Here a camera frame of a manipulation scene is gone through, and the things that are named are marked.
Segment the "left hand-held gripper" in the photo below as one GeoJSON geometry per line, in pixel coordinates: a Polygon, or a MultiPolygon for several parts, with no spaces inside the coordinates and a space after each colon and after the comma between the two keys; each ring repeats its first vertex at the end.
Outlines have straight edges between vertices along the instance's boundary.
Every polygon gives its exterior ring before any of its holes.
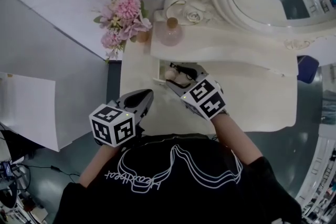
{"type": "Polygon", "coordinates": [[[100,105],[89,115],[94,138],[112,147],[139,139],[144,131],[140,122],[152,102],[153,91],[140,89],[124,94],[116,102],[100,105]]]}

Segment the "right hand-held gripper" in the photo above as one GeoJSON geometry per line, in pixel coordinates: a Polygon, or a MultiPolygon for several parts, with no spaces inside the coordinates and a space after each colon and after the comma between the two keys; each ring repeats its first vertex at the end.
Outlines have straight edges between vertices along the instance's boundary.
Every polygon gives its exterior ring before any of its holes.
{"type": "Polygon", "coordinates": [[[192,83],[181,85],[166,80],[166,85],[177,94],[193,113],[207,121],[224,112],[225,102],[219,84],[199,64],[181,64],[181,71],[193,80],[201,80],[195,86],[192,83]]]}

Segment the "small white drawer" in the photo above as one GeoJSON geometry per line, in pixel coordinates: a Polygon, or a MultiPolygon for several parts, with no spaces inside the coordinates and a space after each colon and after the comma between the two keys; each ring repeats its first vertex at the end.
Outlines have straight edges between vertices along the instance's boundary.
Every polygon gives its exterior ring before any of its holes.
{"type": "MultiPolygon", "coordinates": [[[[166,61],[166,60],[159,60],[158,61],[158,68],[157,68],[157,72],[156,75],[153,77],[153,82],[158,85],[161,86],[163,88],[167,88],[166,85],[166,79],[164,77],[165,71],[167,69],[170,69],[169,64],[171,62],[170,61],[166,61]]],[[[182,63],[182,64],[198,64],[196,62],[178,62],[178,63],[182,63]]],[[[185,73],[183,72],[178,72],[178,75],[176,77],[175,80],[176,83],[181,84],[181,85],[186,85],[188,83],[192,83],[193,85],[197,84],[198,80],[193,80],[191,78],[189,78],[185,73]]]]}

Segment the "white ornate dressing table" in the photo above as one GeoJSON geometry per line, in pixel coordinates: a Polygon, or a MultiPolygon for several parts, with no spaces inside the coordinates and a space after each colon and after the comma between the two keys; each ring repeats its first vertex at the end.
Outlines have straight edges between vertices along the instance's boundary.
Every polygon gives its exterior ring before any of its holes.
{"type": "Polygon", "coordinates": [[[173,47],[160,43],[158,28],[142,44],[128,41],[120,92],[152,89],[154,101],[141,121],[147,135],[212,134],[212,124],[192,113],[159,81],[160,61],[196,62],[222,86],[226,110],[246,132],[273,132],[296,122],[298,64],[277,41],[232,27],[183,26],[173,47]]]}

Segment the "person's left forearm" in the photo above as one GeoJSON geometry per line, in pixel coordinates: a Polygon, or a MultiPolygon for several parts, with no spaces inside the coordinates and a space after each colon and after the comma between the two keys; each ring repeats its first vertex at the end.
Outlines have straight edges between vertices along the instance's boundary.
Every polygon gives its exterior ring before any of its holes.
{"type": "Polygon", "coordinates": [[[99,148],[89,165],[81,173],[78,183],[87,188],[90,183],[98,176],[104,165],[113,158],[121,149],[121,146],[112,147],[103,145],[99,148]]]}

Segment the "person's right forearm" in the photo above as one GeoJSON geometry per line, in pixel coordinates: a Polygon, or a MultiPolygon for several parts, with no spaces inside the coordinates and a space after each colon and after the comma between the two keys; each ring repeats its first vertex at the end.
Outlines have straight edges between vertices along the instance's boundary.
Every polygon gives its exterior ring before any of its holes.
{"type": "Polygon", "coordinates": [[[230,148],[246,165],[263,157],[259,148],[227,114],[218,114],[211,119],[220,143],[230,148]]]}

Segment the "pink glass bottle vase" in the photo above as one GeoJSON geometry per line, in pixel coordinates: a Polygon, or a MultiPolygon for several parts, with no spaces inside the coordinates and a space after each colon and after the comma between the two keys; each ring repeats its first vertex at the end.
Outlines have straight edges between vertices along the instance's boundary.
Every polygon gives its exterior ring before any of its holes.
{"type": "Polygon", "coordinates": [[[183,29],[177,18],[170,17],[161,25],[160,42],[165,46],[177,45],[183,37],[183,29]]]}

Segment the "small pink flower vase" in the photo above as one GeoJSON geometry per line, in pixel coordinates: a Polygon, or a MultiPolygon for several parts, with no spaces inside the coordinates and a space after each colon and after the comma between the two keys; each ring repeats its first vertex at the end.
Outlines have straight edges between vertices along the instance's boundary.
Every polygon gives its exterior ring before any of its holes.
{"type": "Polygon", "coordinates": [[[149,31],[139,31],[136,35],[136,40],[139,43],[144,43],[148,40],[150,35],[149,31]]]}

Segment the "pink artificial flowers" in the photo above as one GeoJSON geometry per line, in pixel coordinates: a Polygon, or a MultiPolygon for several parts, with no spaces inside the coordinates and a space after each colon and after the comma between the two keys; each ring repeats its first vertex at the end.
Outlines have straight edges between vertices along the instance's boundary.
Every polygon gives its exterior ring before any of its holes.
{"type": "Polygon", "coordinates": [[[93,22],[104,29],[100,42],[106,52],[106,62],[117,60],[127,41],[151,30],[148,13],[144,0],[111,0],[100,10],[93,22]]]}

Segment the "person's black printed t-shirt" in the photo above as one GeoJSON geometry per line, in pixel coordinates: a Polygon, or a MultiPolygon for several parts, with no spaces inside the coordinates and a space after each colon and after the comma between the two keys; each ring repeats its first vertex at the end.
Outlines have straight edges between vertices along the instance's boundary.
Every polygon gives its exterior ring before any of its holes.
{"type": "Polygon", "coordinates": [[[87,186],[63,191],[54,224],[301,223],[300,205],[264,157],[244,164],[201,135],[146,137],[87,186]]]}

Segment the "white display cabinet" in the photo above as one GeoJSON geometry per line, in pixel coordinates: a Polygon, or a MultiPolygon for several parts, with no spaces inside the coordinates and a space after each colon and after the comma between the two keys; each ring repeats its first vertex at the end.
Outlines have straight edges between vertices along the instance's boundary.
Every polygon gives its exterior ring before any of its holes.
{"type": "Polygon", "coordinates": [[[56,82],[0,72],[0,123],[24,138],[59,152],[71,138],[56,131],[56,82]]]}

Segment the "blue chair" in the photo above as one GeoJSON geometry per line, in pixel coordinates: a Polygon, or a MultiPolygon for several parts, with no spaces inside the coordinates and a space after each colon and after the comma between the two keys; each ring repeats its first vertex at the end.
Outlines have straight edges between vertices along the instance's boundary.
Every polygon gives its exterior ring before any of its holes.
{"type": "Polygon", "coordinates": [[[297,79],[301,82],[311,84],[315,78],[319,67],[319,61],[307,55],[298,56],[298,75],[297,79]]]}

